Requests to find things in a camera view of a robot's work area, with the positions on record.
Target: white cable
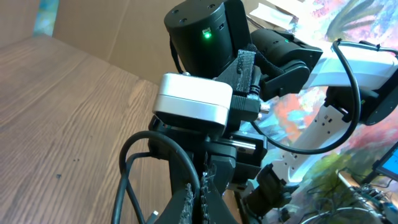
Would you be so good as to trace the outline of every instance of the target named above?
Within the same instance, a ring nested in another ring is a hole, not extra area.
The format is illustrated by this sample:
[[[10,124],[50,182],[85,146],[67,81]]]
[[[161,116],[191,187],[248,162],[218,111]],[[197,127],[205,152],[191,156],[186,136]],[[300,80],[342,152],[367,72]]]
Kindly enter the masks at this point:
[[[337,211],[340,211],[340,210],[352,210],[352,209],[353,209],[353,210],[360,210],[360,211],[364,211],[364,212],[370,212],[370,210],[368,210],[368,209],[365,209],[365,208],[356,208],[356,207],[338,208]],[[326,215],[326,214],[329,214],[329,213],[330,213],[330,212],[324,212],[324,213],[321,213],[321,214],[319,214],[319,215],[315,215],[314,217],[311,217],[311,218],[305,220],[305,221],[302,222],[301,224],[306,224],[306,223],[308,223],[309,221],[311,221],[311,220],[313,220],[313,219],[315,219],[315,218],[321,217],[322,215]]]

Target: green led light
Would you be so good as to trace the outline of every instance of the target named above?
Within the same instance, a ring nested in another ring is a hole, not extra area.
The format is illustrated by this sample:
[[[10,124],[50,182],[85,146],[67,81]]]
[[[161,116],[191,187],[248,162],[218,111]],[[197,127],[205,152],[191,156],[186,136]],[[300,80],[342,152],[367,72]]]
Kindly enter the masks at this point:
[[[211,33],[209,33],[209,32],[205,33],[205,38],[206,39],[209,39],[210,37],[211,37]]]

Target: brown wall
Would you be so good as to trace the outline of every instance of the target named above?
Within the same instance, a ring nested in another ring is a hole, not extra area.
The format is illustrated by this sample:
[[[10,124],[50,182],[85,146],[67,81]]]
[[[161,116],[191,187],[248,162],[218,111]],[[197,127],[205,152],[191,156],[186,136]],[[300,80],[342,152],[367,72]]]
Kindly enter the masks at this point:
[[[61,0],[53,36],[159,83],[175,71],[164,16],[183,0]]]
[[[40,0],[0,0],[0,47],[33,35]]]

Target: white robotic arm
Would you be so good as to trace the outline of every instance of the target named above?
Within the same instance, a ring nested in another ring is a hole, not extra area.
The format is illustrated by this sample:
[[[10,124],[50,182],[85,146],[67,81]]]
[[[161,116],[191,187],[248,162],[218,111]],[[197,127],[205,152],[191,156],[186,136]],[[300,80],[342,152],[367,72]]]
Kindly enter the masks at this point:
[[[323,55],[303,89],[313,86],[350,86],[346,71],[332,49],[318,47],[322,48]],[[340,49],[362,90],[379,89],[398,69],[398,60],[390,53],[348,46],[342,46]],[[330,145],[344,134],[350,124],[343,121],[343,116],[341,111],[331,105],[322,106],[310,126],[292,147],[318,149]],[[308,156],[282,151],[280,158],[272,163],[273,170],[280,179],[287,182],[287,185],[297,185],[309,168],[323,156],[324,154]]]

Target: computer monitor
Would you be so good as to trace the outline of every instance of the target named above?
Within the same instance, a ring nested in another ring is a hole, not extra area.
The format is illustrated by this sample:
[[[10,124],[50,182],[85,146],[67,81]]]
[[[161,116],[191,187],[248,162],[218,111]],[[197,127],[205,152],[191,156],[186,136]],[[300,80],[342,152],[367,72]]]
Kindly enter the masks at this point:
[[[398,180],[398,142],[380,159],[376,172]]]

